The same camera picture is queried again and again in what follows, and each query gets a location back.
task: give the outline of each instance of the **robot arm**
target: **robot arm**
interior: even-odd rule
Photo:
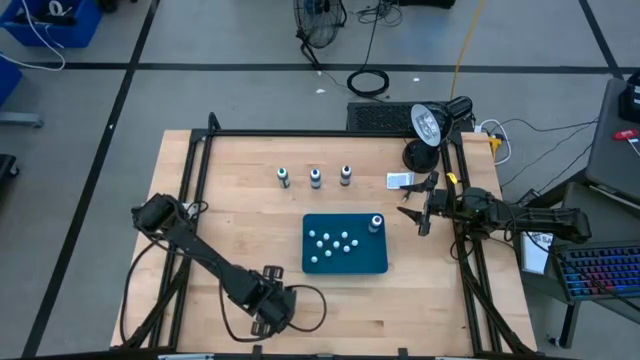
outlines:
[[[490,192],[474,187],[467,188],[455,201],[451,201],[446,190],[434,189],[437,178],[438,173],[434,171],[427,179],[432,186],[426,189],[429,195],[423,212],[398,208],[420,226],[420,236],[429,233],[429,217],[435,214],[464,224],[472,238],[481,240],[489,238],[496,230],[511,230],[513,235],[523,231],[548,232],[579,244],[591,237],[587,215],[580,209],[539,209],[508,205]],[[413,186],[415,185],[410,185],[407,190],[411,191]]]
[[[134,227],[151,241],[168,241],[197,261],[213,276],[229,299],[249,316],[256,317],[252,334],[269,337],[282,332],[294,315],[296,292],[285,288],[281,267],[266,266],[263,275],[233,265],[211,248],[194,231],[182,204],[170,195],[154,195],[133,208]]]

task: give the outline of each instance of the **black cable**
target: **black cable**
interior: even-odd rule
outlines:
[[[336,80],[336,78],[334,78],[333,76],[331,76],[331,74],[329,74],[329,72],[322,70],[322,71],[321,71],[321,73],[323,73],[323,74],[327,75],[331,80],[333,80],[333,83],[334,83],[334,84],[336,84],[336,85],[338,85],[338,86],[341,86],[341,87],[343,87],[343,88],[345,88],[345,89],[349,90],[349,92],[352,92],[352,91],[351,91],[351,89],[349,89],[349,87],[348,87],[347,85],[344,85],[344,84],[339,83],[339,82],[338,82],[338,80]],[[376,97],[362,97],[362,98],[363,98],[363,99],[367,99],[367,100],[371,100],[371,101],[375,101],[375,102],[379,102],[379,103],[383,103],[383,102],[384,102],[384,100],[382,100],[382,99],[378,99],[378,98],[376,98]]]
[[[351,90],[351,92],[353,92],[354,94],[360,97],[368,98],[368,99],[373,99],[375,98],[375,96],[383,94],[389,89],[389,75],[387,75],[386,72],[382,70],[376,70],[376,69],[365,69],[365,67],[367,66],[367,63],[369,62],[369,55],[371,54],[371,45],[373,44],[373,38],[376,33],[376,26],[378,25],[378,19],[380,18],[382,1],[383,0],[379,0],[378,6],[374,8],[376,17],[375,17],[375,20],[373,21],[373,29],[371,30],[371,38],[369,39],[369,47],[367,49],[367,57],[364,60],[364,64],[362,64],[362,66],[360,67],[360,70],[349,75],[349,78],[347,78],[347,87],[349,88],[349,90]],[[376,90],[370,90],[370,91],[358,90],[353,86],[353,79],[356,76],[361,74],[372,74],[372,75],[378,76],[382,78],[382,80],[384,81],[384,84]]]
[[[534,161],[528,163],[527,165],[525,165],[522,169],[520,169],[520,171],[518,171],[511,179],[509,179],[507,182],[505,182],[504,184],[500,185],[500,188],[504,188],[505,186],[511,184],[513,182],[513,180],[515,180],[518,176],[520,176],[520,174],[522,174],[525,170],[527,170],[529,167],[535,165],[538,161],[542,160],[545,156],[547,156],[549,153],[553,152],[554,150],[556,150],[558,147],[560,147],[560,145],[562,145],[562,143],[564,143],[565,141],[569,141],[569,139],[571,139],[574,135],[576,135],[577,133],[579,133],[582,130],[586,130],[587,128],[589,128],[589,126],[591,126],[591,124],[593,124],[593,122],[589,122],[589,123],[583,123],[580,124],[580,126],[586,125],[576,131],[574,131],[573,133],[571,133],[571,135],[567,136],[566,138],[558,141],[556,143],[556,145],[554,147],[552,147],[551,149],[545,151],[542,155],[540,155],[537,159],[535,159]]]
[[[469,251],[467,251],[467,247],[464,244],[465,239],[462,240],[462,246],[464,247],[464,254],[462,254],[460,257],[457,257],[453,254],[453,247],[456,246],[459,241],[454,240],[453,243],[451,244],[451,246],[449,247],[449,255],[451,255],[451,258],[453,258],[453,260],[455,261],[461,261],[461,260],[465,260],[467,259],[469,256],[471,256],[471,254],[473,254],[473,251],[475,250],[475,244],[473,242],[471,242],[471,249],[469,249]]]
[[[587,148],[586,148],[586,149],[584,149],[584,151],[582,151],[582,152],[580,153],[580,155],[578,155],[578,157],[576,157],[576,158],[571,162],[571,164],[569,164],[569,166],[567,166],[566,168],[564,168],[564,170],[562,170],[562,171],[560,172],[560,174],[556,175],[556,177],[554,177],[553,179],[549,180],[549,182],[547,183],[547,185],[543,186],[543,187],[542,187],[542,189],[540,189],[540,190],[538,191],[538,193],[542,193],[542,192],[544,191],[544,189],[546,189],[546,188],[547,188],[547,186],[551,185],[551,183],[552,183],[552,182],[556,181],[560,176],[562,176],[562,174],[564,174],[565,172],[567,172],[567,170],[569,170],[569,169],[573,166],[573,164],[575,164],[575,163],[576,163],[576,162],[577,162],[577,161],[578,161],[582,156],[584,156],[584,154],[586,154],[586,153],[587,153],[587,151],[589,151],[589,149],[591,149],[591,144],[589,144],[589,146],[587,146]]]
[[[394,10],[398,13],[398,16],[389,21],[388,17]],[[369,17],[372,15],[378,15],[382,20],[384,20],[384,24],[380,25],[387,27],[396,27],[402,23],[403,19],[402,9],[400,9],[398,0],[382,0],[382,2],[374,8],[367,7],[364,10],[352,12],[352,14],[357,17],[358,22],[361,24],[371,24],[375,22],[375,18],[371,19]]]
[[[324,324],[324,320],[327,318],[327,299],[325,299],[324,294],[318,290],[318,288],[313,287],[311,285],[304,285],[304,284],[299,284],[299,285],[290,285],[285,287],[285,289],[309,289],[309,290],[313,290],[315,292],[318,293],[318,295],[320,295],[320,299],[322,299],[322,317],[320,318],[320,321],[318,322],[318,324],[310,329],[305,329],[305,328],[301,328],[298,327],[296,325],[293,325],[292,323],[289,323],[289,326],[291,326],[292,328],[294,328],[295,330],[298,330],[300,332],[314,332],[316,330],[318,330],[320,328],[320,326],[322,326],[322,324]]]
[[[126,311],[127,311],[127,297],[129,296],[129,283],[131,282],[131,275],[133,274],[133,270],[136,268],[136,265],[138,265],[138,262],[140,261],[140,259],[142,259],[144,254],[146,254],[149,250],[151,250],[153,246],[154,246],[154,243],[150,243],[149,245],[147,245],[147,247],[145,247],[144,249],[142,249],[142,251],[140,251],[140,254],[138,254],[138,256],[136,256],[136,258],[133,260],[133,263],[131,263],[131,267],[129,268],[129,272],[127,273],[127,278],[124,281],[124,294],[122,295],[122,306],[120,307],[120,321],[119,321],[120,339],[122,340],[123,343],[127,342],[128,340],[127,335],[125,334],[125,331],[124,331],[124,315],[126,314]]]
[[[527,125],[528,127],[530,127],[533,131],[537,131],[537,132],[549,132],[549,131],[558,131],[558,130],[565,130],[565,129],[571,129],[574,127],[578,127],[578,126],[582,126],[582,125],[588,125],[588,124],[594,124],[598,122],[598,117],[596,117],[595,119],[588,121],[588,122],[583,122],[583,123],[579,123],[579,124],[573,124],[573,125],[567,125],[567,126],[560,126],[560,127],[555,127],[555,128],[548,128],[548,129],[538,129],[535,126],[531,125],[530,123],[528,123],[525,120],[522,119],[509,119],[505,122],[503,122],[501,125],[504,126],[512,121],[518,121],[521,122],[525,125]],[[489,133],[493,133],[493,131],[495,129],[497,129],[499,126],[494,126],[491,130],[489,130]]]
[[[635,305],[635,304],[634,304],[634,303],[632,303],[631,301],[629,301],[629,300],[627,300],[627,299],[623,298],[622,296],[620,296],[620,295],[616,294],[615,292],[613,292],[613,291],[611,291],[611,290],[607,289],[607,287],[606,287],[606,286],[604,286],[604,285],[602,285],[602,283],[600,283],[600,280],[592,279],[592,278],[591,278],[591,277],[589,277],[589,276],[588,276],[584,271],[582,271],[582,270],[580,270],[580,269],[578,269],[578,268],[575,268],[575,267],[574,267],[573,265],[571,265],[569,262],[565,261],[563,258],[561,258],[560,256],[556,255],[553,251],[549,251],[549,250],[547,250],[547,249],[543,248],[542,246],[540,246],[540,244],[538,244],[536,241],[534,241],[534,240],[533,240],[533,239],[534,239],[534,237],[533,237],[529,232],[525,232],[525,233],[529,236],[529,238],[531,238],[531,242],[532,242],[535,246],[537,246],[540,250],[542,250],[542,251],[546,252],[547,254],[549,254],[549,255],[553,256],[553,257],[554,257],[554,258],[556,258],[558,261],[560,261],[560,262],[561,262],[561,263],[563,263],[564,265],[567,265],[568,267],[570,267],[571,269],[573,269],[575,272],[579,273],[579,274],[580,274],[581,276],[583,276],[584,278],[589,279],[589,281],[590,281],[592,284],[596,285],[596,287],[597,287],[598,289],[600,289],[600,290],[602,290],[602,291],[606,292],[608,295],[613,296],[616,300],[620,300],[620,301],[622,301],[623,303],[625,303],[626,305],[628,305],[628,306],[629,306],[629,307],[631,307],[632,309],[634,309],[634,310],[636,310],[636,311],[640,312],[640,306]]]

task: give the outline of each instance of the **floor stripe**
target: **floor stripe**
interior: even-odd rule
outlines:
[[[29,63],[40,66],[57,66],[54,62]],[[356,71],[361,64],[323,64],[327,71]],[[370,64],[372,69],[388,72],[432,72],[453,73],[455,65],[412,65],[412,64]],[[74,63],[69,62],[67,70],[127,70],[126,63]],[[632,74],[636,69],[619,68],[623,74]],[[315,71],[310,64],[186,64],[186,63],[139,63],[136,70],[157,71]],[[597,75],[612,74],[609,66],[492,66],[462,65],[461,73],[476,74],[576,74]]]
[[[591,27],[591,31],[593,32],[593,36],[596,38],[596,42],[600,47],[600,51],[602,52],[602,56],[604,56],[609,69],[611,69],[611,74],[618,79],[622,79],[622,71],[618,68],[618,63],[616,63],[616,59],[613,58],[613,53],[611,53],[611,49],[609,49],[609,44],[607,44],[607,40],[604,38],[604,34],[602,30],[600,30],[600,25],[598,25],[598,21],[596,20],[595,15],[593,14],[593,10],[591,10],[591,6],[587,2],[587,0],[579,0],[580,6],[582,7],[582,11],[584,12],[584,16],[587,18],[587,22]]]
[[[147,36],[149,35],[149,30],[151,29],[151,24],[153,23],[153,19],[155,17],[156,9],[159,3],[160,0],[153,0],[151,2],[151,5],[149,6],[149,11],[147,12],[147,16],[142,25],[142,30],[140,31],[136,46],[134,48],[133,54],[131,55],[131,60],[129,61],[129,64],[127,66],[127,72],[124,75],[124,79],[122,80],[122,84],[120,85],[120,90],[118,91],[118,95],[116,96],[113,108],[111,109],[109,120],[107,121],[104,133],[102,134],[102,139],[100,140],[100,144],[98,145],[96,156],[93,159],[93,163],[91,164],[91,169],[89,170],[87,181],[84,185],[84,188],[82,189],[80,200],[78,201],[78,206],[76,207],[76,211],[73,214],[73,219],[71,220],[71,224],[69,225],[69,230],[67,232],[67,236],[64,239],[62,250],[60,250],[60,255],[58,256],[56,266],[53,269],[53,274],[51,275],[51,279],[49,280],[49,285],[47,286],[44,298],[42,299],[42,303],[40,304],[40,308],[38,309],[38,314],[36,315],[33,326],[31,327],[31,332],[29,333],[29,337],[27,338],[27,342],[22,352],[22,357],[36,356],[38,348],[40,347],[40,342],[42,341],[42,337],[47,328],[47,323],[49,322],[49,318],[51,317],[51,312],[53,311],[58,293],[60,292],[60,287],[62,286],[64,275],[67,272],[67,268],[71,260],[71,255],[73,254],[73,250],[78,240],[78,235],[80,234],[80,229],[82,228],[82,223],[84,222],[87,210],[89,209],[91,197],[93,196],[93,192],[96,188],[98,177],[100,176],[104,160],[107,156],[107,151],[109,150],[109,145],[111,144],[111,139],[113,138],[113,134],[118,124],[120,113],[122,112],[124,102],[129,92],[129,88],[131,87],[131,81],[133,80],[136,66],[140,61],[142,49],[144,48]]]

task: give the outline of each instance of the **yellow cable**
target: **yellow cable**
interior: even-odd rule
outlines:
[[[469,47],[469,42],[471,41],[471,36],[473,36],[473,31],[476,29],[476,24],[478,23],[478,18],[480,17],[480,13],[482,12],[482,8],[484,7],[485,0],[478,0],[478,7],[476,11],[473,13],[473,20],[471,20],[471,25],[469,26],[469,31],[467,31],[467,37],[464,39],[464,46],[460,49],[460,56],[458,56],[458,62],[456,63],[456,71],[453,73],[453,83],[451,84],[451,100],[453,100],[453,96],[456,93],[456,80],[458,79],[458,71],[460,70],[460,63],[462,62],[462,58],[464,57],[465,51],[467,51],[467,47]]]

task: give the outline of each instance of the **teal tray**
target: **teal tray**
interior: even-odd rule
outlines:
[[[376,233],[369,232],[369,222],[375,215],[382,217],[382,225]],[[309,236],[309,230],[315,231],[315,237]],[[342,239],[346,231],[347,240]],[[322,236],[328,233],[330,239]],[[358,246],[351,246],[351,240],[358,240]],[[324,243],[318,248],[316,242]],[[338,249],[333,248],[334,241],[340,241]],[[349,245],[351,251],[345,253],[342,248]],[[324,252],[331,250],[331,257]],[[317,263],[311,257],[318,257]],[[389,269],[387,259],[387,238],[385,220],[382,214],[307,214],[302,218],[302,271],[314,275],[371,275],[384,274]]]

